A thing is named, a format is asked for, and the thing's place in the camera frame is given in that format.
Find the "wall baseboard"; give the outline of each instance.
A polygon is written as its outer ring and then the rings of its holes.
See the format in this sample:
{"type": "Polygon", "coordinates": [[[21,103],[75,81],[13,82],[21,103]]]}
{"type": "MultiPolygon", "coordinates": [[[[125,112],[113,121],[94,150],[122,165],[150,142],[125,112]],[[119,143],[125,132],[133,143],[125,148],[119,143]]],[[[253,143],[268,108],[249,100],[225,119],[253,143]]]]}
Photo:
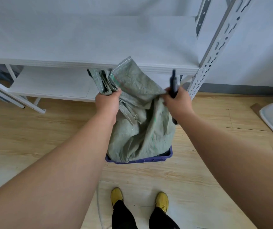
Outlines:
{"type": "MultiPolygon", "coordinates": [[[[190,83],[183,84],[184,89],[188,88],[190,83]]],[[[266,86],[249,86],[233,84],[207,84],[204,83],[199,89],[200,92],[241,94],[241,95],[263,95],[273,96],[273,87],[266,86]]]]}

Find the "leg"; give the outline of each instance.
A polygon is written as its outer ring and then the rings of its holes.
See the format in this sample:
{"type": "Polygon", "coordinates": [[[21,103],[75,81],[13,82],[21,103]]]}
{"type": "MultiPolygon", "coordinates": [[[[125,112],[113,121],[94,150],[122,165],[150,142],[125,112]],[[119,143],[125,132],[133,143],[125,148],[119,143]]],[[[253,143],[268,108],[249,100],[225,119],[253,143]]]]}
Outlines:
{"type": "Polygon", "coordinates": [[[111,202],[113,205],[112,229],[137,229],[134,217],[125,206],[122,192],[117,187],[111,192],[111,202]]]}
{"type": "Polygon", "coordinates": [[[158,193],[155,205],[156,207],[149,219],[150,229],[180,229],[175,221],[166,215],[168,197],[165,193],[158,193]]]}

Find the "foot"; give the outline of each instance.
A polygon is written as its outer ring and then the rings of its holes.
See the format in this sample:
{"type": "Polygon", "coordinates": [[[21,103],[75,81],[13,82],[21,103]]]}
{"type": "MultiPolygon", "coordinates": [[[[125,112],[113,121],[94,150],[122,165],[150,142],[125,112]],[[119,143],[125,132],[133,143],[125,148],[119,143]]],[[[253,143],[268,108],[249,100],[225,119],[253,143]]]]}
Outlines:
{"type": "Polygon", "coordinates": [[[116,187],[111,191],[111,203],[112,206],[118,201],[122,200],[124,201],[123,194],[120,188],[116,187]]]}
{"type": "Polygon", "coordinates": [[[160,192],[157,194],[156,197],[156,202],[155,202],[156,206],[161,208],[164,213],[166,213],[167,209],[168,209],[168,196],[167,194],[165,194],[164,192],[160,192]]]}

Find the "black pants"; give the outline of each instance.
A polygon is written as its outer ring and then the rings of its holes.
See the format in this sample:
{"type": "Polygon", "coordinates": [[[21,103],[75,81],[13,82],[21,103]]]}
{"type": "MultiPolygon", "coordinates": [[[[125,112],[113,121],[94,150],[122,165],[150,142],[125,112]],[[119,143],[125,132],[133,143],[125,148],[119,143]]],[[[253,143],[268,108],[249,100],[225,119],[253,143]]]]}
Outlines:
{"type": "MultiPolygon", "coordinates": [[[[117,201],[113,206],[112,229],[137,229],[134,216],[125,206],[122,200],[117,201]]],[[[150,229],[180,229],[164,211],[156,207],[149,219],[150,229]]]]}

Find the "right hand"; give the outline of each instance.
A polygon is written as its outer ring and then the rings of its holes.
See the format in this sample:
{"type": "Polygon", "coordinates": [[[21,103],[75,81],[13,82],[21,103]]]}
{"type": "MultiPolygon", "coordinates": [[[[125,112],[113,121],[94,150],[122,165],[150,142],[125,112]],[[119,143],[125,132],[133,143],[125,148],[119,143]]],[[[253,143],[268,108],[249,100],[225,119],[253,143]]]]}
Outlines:
{"type": "Polygon", "coordinates": [[[178,120],[180,116],[194,114],[192,99],[184,88],[179,87],[177,96],[174,99],[171,98],[168,93],[162,94],[161,97],[164,99],[164,105],[176,120],[178,120]]]}

